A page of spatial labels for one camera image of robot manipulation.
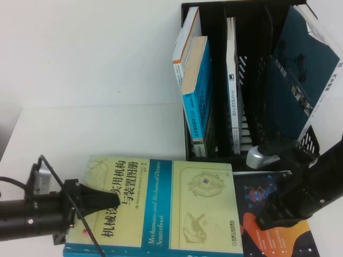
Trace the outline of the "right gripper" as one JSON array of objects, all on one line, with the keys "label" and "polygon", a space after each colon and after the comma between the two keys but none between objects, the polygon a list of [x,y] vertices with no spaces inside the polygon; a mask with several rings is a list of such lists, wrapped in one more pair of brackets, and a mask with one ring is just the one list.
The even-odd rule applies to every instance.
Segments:
[{"label": "right gripper", "polygon": [[279,173],[276,190],[268,195],[263,210],[256,217],[260,229],[293,227],[329,205],[331,199],[325,192],[324,185],[329,170],[330,166],[324,163],[307,166],[303,170],[300,183],[293,190],[294,195],[290,197],[293,202],[282,200],[282,194],[293,175],[290,171]]}]

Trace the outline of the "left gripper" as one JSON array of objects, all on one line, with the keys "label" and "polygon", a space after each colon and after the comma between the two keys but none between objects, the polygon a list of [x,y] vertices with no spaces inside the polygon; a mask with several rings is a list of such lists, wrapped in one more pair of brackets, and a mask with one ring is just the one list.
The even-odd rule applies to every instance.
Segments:
[{"label": "left gripper", "polygon": [[75,227],[76,210],[78,209],[79,193],[81,198],[87,202],[97,202],[83,204],[80,208],[82,217],[86,217],[97,211],[117,208],[120,205],[118,194],[99,191],[83,184],[78,184],[78,179],[67,179],[62,182],[56,178],[61,190],[57,199],[57,210],[54,211],[55,232],[53,233],[54,245],[62,245],[66,242],[69,229]]}]

